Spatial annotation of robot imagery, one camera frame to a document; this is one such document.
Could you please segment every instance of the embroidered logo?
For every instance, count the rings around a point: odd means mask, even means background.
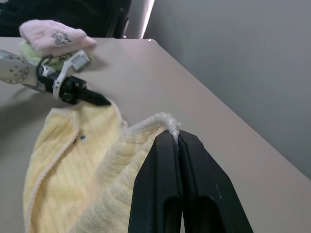
[[[70,53],[70,52],[68,52],[68,53],[66,53],[66,54],[63,54],[63,55],[60,55],[59,57],[58,57],[58,61],[59,62],[63,62],[63,61],[65,61],[65,60],[67,60],[68,58],[70,58],[72,56],[72,53]]]
[[[65,45],[71,42],[71,40],[69,40],[68,36],[64,32],[57,31],[51,37],[55,39],[54,43],[56,45]]]

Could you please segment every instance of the tabletop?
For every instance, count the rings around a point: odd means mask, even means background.
[[[0,38],[16,54],[20,38]],[[77,77],[100,88],[129,125],[167,112],[195,134],[223,168],[258,233],[307,233],[311,181],[153,40],[97,39],[91,66]],[[0,232],[23,232],[22,192],[51,94],[0,83]]]

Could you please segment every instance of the black clamp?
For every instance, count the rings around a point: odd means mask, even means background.
[[[252,233],[226,173],[197,136],[155,138],[134,183],[129,233]]]
[[[53,85],[58,75],[59,73],[53,73],[48,77],[39,76],[38,80],[45,85],[47,92],[53,93]],[[85,80],[74,76],[64,79],[60,86],[59,97],[69,104],[76,104],[78,100],[83,100],[98,106],[111,105],[103,95],[88,90]]]

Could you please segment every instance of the green cloth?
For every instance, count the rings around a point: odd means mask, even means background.
[[[42,56],[40,56],[35,50],[34,48],[31,46],[31,44],[29,44],[26,41],[23,41],[20,44],[20,53],[21,55],[26,59],[26,60],[32,60],[34,62],[40,62],[42,59]],[[72,51],[72,52],[68,52],[65,53],[61,56],[57,56],[57,57],[53,57],[51,59],[51,61],[47,64],[48,66],[54,68],[56,71],[61,71],[64,62],[69,59],[72,55],[74,55],[77,51]],[[88,54],[88,57],[90,60],[92,60],[92,56],[90,56],[90,54]]]

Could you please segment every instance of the pink cloth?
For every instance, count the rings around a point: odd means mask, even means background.
[[[29,20],[19,27],[19,33],[41,56],[60,56],[77,50],[91,52],[97,44],[83,30],[53,20]]]

